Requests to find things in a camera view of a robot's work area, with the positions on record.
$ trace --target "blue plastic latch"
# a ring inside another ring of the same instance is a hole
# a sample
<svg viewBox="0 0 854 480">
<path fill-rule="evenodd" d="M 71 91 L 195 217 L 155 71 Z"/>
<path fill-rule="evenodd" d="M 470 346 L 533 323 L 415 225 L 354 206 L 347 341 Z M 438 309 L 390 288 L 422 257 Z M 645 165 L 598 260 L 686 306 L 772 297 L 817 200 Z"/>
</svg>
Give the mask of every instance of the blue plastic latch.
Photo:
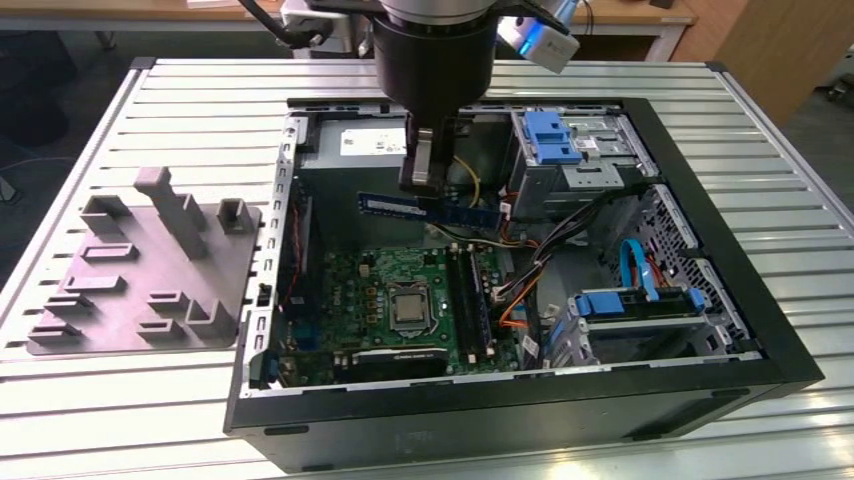
<svg viewBox="0 0 854 480">
<path fill-rule="evenodd" d="M 614 313 L 625 313 L 624 302 L 617 292 L 593 292 L 588 294 L 593 312 L 597 315 L 610 315 Z"/>
<path fill-rule="evenodd" d="M 576 296 L 576 306 L 578 307 L 578 315 L 586 317 L 590 315 L 592 307 L 590 300 L 588 299 L 588 295 L 577 295 Z"/>
<path fill-rule="evenodd" d="M 570 129 L 557 112 L 526 112 L 525 133 L 537 148 L 537 163 L 541 165 L 577 165 L 582 153 L 576 150 Z"/>
<path fill-rule="evenodd" d="M 700 288 L 692 287 L 689 288 L 689 296 L 692 297 L 692 302 L 694 303 L 697 313 L 701 313 L 704 310 L 706 310 L 706 298 L 704 297 L 704 292 Z"/>
</svg>

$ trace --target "floor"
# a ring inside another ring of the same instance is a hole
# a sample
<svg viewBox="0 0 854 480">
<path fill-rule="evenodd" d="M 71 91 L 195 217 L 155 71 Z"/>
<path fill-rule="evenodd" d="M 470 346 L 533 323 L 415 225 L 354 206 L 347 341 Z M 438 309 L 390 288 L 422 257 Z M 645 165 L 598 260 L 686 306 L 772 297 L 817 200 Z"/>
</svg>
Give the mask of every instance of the floor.
<svg viewBox="0 0 854 480">
<path fill-rule="evenodd" d="M 269 34 L 121 33 L 119 48 L 102 51 L 95 36 L 63 33 L 79 68 L 78 79 L 57 93 L 70 117 L 69 134 L 50 145 L 25 149 L 0 137 L 0 173 L 23 192 L 15 206 L 0 205 L 0 287 L 62 187 L 74 159 L 101 120 L 131 60 L 141 56 L 197 58 L 289 57 Z M 816 93 L 784 132 L 849 208 L 854 209 L 854 108 Z M 22 160 L 46 159 L 23 163 Z"/>
</svg>

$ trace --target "sticker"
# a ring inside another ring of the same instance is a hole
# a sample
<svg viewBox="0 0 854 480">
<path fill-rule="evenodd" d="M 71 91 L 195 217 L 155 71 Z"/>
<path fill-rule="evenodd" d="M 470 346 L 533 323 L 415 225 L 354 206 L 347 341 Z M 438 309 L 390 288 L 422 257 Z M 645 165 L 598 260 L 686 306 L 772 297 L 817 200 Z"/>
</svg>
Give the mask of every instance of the sticker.
<svg viewBox="0 0 854 480">
<path fill-rule="evenodd" d="M 366 202 L 369 208 L 375 210 L 386 210 L 387 212 L 409 213 L 413 215 L 425 216 L 428 211 L 418 208 L 415 205 L 399 205 L 397 203 L 383 202 L 382 200 L 369 200 Z"/>
<path fill-rule="evenodd" d="M 532 340 L 532 337 L 529 337 L 528 335 L 522 340 L 522 348 L 525 348 L 525 351 L 529 352 L 534 358 L 537 358 L 537 355 L 540 354 L 540 345 L 534 340 Z"/>
<path fill-rule="evenodd" d="M 561 307 L 557 306 L 554 303 L 550 303 L 549 306 L 546 307 L 546 313 L 544 314 L 544 317 L 554 318 L 558 316 L 558 313 L 561 313 Z"/>
<path fill-rule="evenodd" d="M 403 128 L 359 128 L 342 132 L 342 156 L 405 154 Z"/>
<path fill-rule="evenodd" d="M 596 150 L 598 148 L 597 141 L 588 138 L 577 138 L 576 139 L 576 148 L 580 150 Z"/>
</svg>

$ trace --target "metal table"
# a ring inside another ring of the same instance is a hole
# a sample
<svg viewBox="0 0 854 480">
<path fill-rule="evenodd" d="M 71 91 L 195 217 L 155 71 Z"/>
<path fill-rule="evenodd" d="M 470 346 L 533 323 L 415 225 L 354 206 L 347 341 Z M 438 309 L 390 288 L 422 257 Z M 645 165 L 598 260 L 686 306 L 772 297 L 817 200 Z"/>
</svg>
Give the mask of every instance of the metal table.
<svg viewBox="0 0 854 480">
<path fill-rule="evenodd" d="M 281 475 L 249 444 L 222 434 L 234 349 L 43 360 L 27 354 L 26 335 L 81 243 L 77 213 L 90 195 L 121 194 L 129 204 L 143 204 L 131 187 L 137 168 L 167 165 L 175 190 L 199 203 L 237 196 L 267 211 L 286 100 L 345 91 L 378 95 L 374 66 L 341 60 L 159 60 L 138 66 L 0 294 L 5 479 Z M 578 63 L 556 77 L 530 64 L 498 62 L 490 93 L 650 99 L 828 379 L 678 440 L 413 465 L 382 475 L 851 474 L 854 223 L 732 77 L 702 64 L 649 63 Z"/>
</svg>

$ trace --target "expansion slot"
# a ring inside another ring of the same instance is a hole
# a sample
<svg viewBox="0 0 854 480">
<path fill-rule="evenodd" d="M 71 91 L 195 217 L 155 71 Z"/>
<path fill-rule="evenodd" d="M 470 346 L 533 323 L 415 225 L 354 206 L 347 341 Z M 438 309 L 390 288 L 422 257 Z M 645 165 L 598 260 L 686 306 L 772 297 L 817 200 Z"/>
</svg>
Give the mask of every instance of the expansion slot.
<svg viewBox="0 0 854 480">
<path fill-rule="evenodd" d="M 457 246 L 446 249 L 446 258 L 460 357 L 461 361 L 477 363 L 496 354 L 478 262 L 474 252 Z"/>
</svg>

